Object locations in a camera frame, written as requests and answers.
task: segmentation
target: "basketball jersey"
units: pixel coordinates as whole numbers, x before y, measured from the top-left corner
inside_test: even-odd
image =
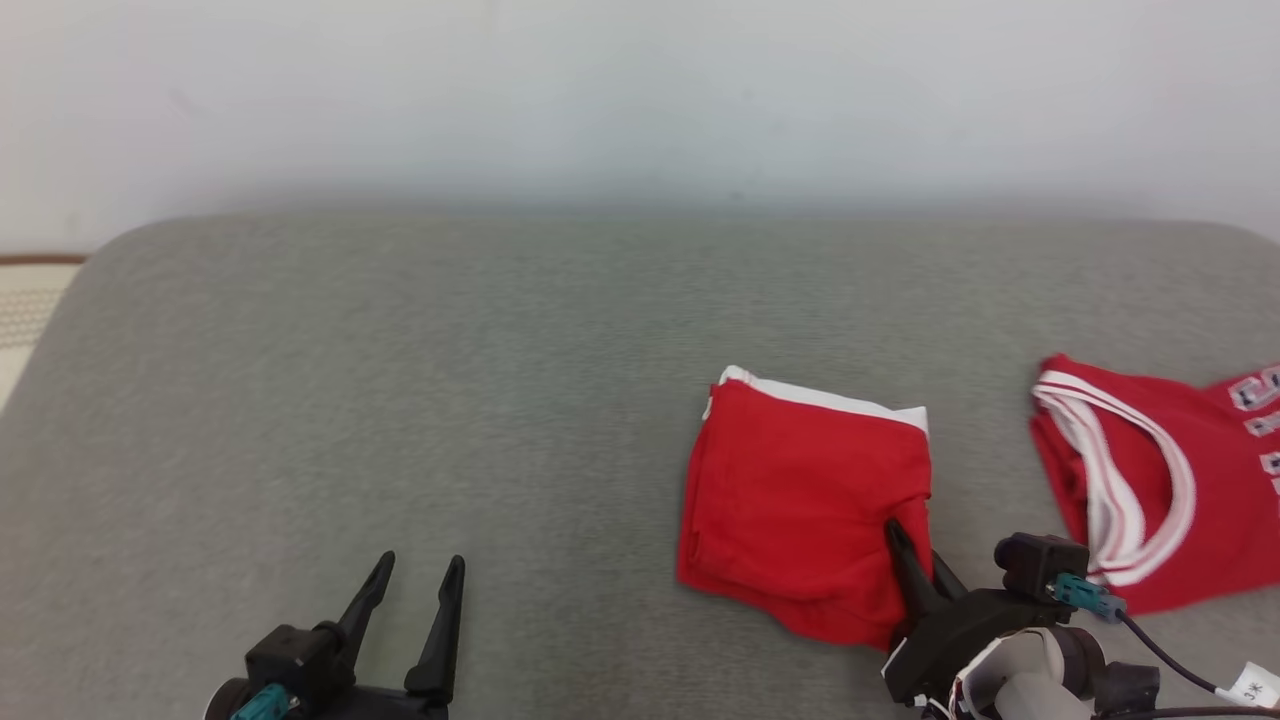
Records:
[[[1068,530],[1132,612],[1280,583],[1280,366],[1198,389],[1057,355],[1032,395]]]

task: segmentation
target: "folded red shorts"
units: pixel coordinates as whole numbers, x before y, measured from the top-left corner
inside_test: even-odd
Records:
[[[905,618],[884,542],[897,518],[932,575],[924,407],[760,379],[712,387],[689,462],[676,577],[792,632],[888,648]]]
[[[1050,357],[1032,437],[1129,611],[1280,583],[1280,366],[1207,389]]]

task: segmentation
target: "gray cushion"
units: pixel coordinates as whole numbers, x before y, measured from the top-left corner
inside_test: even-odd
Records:
[[[398,687],[462,553],[460,719],[887,716],[878,652],[673,579],[721,369],[927,405],[936,547],[991,585],[997,539],[1062,532],[1039,359],[1208,383],[1280,359],[1277,307],[1280,249],[1190,223],[151,225],[90,261],[0,416],[0,716],[198,716],[388,548],[360,676]],[[1277,601],[1147,625],[1229,684],[1280,670]]]

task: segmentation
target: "black cable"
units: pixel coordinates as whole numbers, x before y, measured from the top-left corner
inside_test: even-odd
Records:
[[[1280,710],[1271,707],[1162,707],[1160,710],[1146,710],[1142,712],[1121,712],[1111,715],[1106,720],[1157,720],[1160,717],[1220,717],[1234,715],[1236,717],[1280,717]]]
[[[1119,618],[1120,621],[1124,623],[1125,625],[1129,625],[1129,629],[1133,630],[1133,634],[1138,635],[1138,639],[1142,641],[1142,644],[1147,646],[1151,650],[1151,652],[1155,652],[1156,657],[1164,660],[1165,665],[1169,665],[1170,667],[1172,667],[1174,673],[1178,673],[1183,678],[1187,678],[1188,680],[1190,680],[1192,683],[1196,683],[1197,685],[1204,688],[1210,693],[1212,693],[1215,696],[1217,694],[1217,685],[1215,685],[1213,683],[1206,680],[1204,678],[1201,678],[1196,673],[1192,673],[1190,670],[1183,667],[1183,665],[1180,662],[1178,662],[1176,660],[1174,660],[1172,657],[1170,657],[1170,655],[1167,652],[1165,652],[1165,648],[1162,648],[1158,644],[1156,644],[1156,641],[1151,639],[1151,635],[1148,635],[1147,633],[1144,633],[1143,629],[1139,628],[1138,624],[1133,621],[1133,618],[1130,618],[1128,612],[1125,612],[1124,610],[1116,610],[1116,618]],[[1194,708],[1193,707],[1192,710],[1203,710],[1203,708]],[[1251,715],[1251,712],[1224,712],[1222,715]],[[1116,717],[1128,717],[1128,715],[1117,715]],[[1146,715],[1146,717],[1198,717],[1198,715]],[[1280,714],[1272,715],[1272,717],[1280,717]],[[1133,717],[1132,720],[1139,720],[1139,719],[1138,717]]]

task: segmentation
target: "white label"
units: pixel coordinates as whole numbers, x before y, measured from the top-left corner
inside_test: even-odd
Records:
[[[1236,705],[1275,707],[1280,703],[1280,678],[1248,662],[1231,689],[1221,694]]]

